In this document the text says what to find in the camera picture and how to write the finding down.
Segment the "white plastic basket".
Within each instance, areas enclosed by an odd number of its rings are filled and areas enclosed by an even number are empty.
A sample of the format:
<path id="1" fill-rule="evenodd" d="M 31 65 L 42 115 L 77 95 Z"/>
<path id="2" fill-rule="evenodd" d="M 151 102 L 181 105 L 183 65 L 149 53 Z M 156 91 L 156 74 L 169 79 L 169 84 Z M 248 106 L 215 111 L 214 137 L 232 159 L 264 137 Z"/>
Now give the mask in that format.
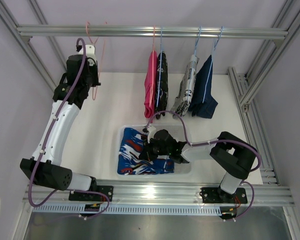
<path id="1" fill-rule="evenodd" d="M 192 165 L 181 157 L 186 144 L 181 124 L 125 125 L 116 144 L 116 173 L 126 178 L 179 177 L 191 172 Z"/>

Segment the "blue white patterned trousers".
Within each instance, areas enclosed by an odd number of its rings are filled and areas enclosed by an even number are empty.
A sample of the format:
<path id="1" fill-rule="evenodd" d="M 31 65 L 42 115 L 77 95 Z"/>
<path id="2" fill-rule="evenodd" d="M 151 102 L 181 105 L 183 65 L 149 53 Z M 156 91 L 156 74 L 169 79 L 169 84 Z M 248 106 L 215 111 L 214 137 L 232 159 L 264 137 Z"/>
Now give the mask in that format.
<path id="1" fill-rule="evenodd" d="M 123 128 L 118 150 L 117 174 L 128 175 L 161 175 L 175 172 L 175 163 L 167 156 L 158 156 L 150 160 L 143 156 L 145 135 L 131 127 Z"/>

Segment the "black white patterned trousers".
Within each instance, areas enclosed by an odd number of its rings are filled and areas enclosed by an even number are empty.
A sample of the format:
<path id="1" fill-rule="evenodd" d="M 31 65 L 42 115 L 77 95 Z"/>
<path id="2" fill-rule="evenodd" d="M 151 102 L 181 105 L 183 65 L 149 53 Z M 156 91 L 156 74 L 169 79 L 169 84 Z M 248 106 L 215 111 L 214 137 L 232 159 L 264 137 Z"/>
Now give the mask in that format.
<path id="1" fill-rule="evenodd" d="M 168 61 L 166 53 L 162 52 L 162 69 L 161 69 L 161 85 L 160 85 L 160 96 L 159 105 L 156 107 L 157 101 L 157 91 L 158 91 L 158 78 L 159 78 L 159 64 L 160 64 L 160 54 L 157 57 L 157 67 L 156 67 L 156 78 L 155 78 L 155 97 L 154 97 L 154 112 L 165 111 L 168 105 L 169 97 L 169 86 L 168 86 Z"/>

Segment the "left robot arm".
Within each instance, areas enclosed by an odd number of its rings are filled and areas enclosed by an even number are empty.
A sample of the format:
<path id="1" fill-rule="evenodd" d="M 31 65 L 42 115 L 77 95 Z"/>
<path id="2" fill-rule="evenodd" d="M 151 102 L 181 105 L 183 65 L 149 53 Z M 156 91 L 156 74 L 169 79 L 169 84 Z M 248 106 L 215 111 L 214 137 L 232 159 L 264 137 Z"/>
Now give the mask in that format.
<path id="1" fill-rule="evenodd" d="M 67 71 L 54 90 L 51 115 L 42 139 L 29 159 L 22 159 L 20 168 L 37 186 L 55 190 L 80 190 L 91 201 L 98 188 L 93 178 L 62 167 L 62 155 L 72 124 L 88 98 L 91 87 L 100 85 L 96 57 L 88 54 L 84 65 L 82 54 L 68 57 Z"/>

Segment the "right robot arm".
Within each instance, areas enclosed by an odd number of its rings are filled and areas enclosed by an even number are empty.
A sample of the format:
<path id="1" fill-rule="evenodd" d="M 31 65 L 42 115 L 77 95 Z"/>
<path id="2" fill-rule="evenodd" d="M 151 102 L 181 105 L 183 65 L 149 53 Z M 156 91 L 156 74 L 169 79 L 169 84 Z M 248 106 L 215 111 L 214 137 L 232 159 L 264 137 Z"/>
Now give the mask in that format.
<path id="1" fill-rule="evenodd" d="M 230 202 L 236 196 L 239 185 L 260 167 L 262 161 L 256 148 L 227 131 L 206 142 L 190 143 L 177 141 L 162 129 L 142 140 L 139 158 L 148 162 L 158 156 L 167 156 L 177 164 L 215 160 L 225 170 L 217 190 L 218 198 L 223 202 Z"/>

